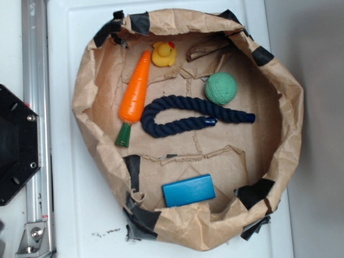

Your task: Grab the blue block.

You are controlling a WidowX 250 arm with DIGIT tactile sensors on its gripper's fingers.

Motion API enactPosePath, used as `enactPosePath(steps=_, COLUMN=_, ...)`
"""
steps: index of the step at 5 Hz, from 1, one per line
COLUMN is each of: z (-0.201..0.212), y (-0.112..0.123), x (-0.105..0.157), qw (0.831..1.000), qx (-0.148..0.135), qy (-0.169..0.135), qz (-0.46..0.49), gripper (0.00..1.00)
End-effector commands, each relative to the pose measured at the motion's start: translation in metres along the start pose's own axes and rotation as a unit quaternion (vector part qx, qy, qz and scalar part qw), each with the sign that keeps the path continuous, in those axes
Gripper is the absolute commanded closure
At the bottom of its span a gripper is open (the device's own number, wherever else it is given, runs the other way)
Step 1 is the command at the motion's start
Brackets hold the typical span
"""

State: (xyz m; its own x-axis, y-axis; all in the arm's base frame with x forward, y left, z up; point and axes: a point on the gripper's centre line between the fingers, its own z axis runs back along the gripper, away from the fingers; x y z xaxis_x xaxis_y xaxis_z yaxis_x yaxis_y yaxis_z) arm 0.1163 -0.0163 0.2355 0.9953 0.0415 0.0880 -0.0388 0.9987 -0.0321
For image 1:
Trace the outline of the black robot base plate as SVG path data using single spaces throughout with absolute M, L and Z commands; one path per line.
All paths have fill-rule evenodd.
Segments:
M 1 206 L 8 205 L 39 168 L 38 116 L 1 85 Z

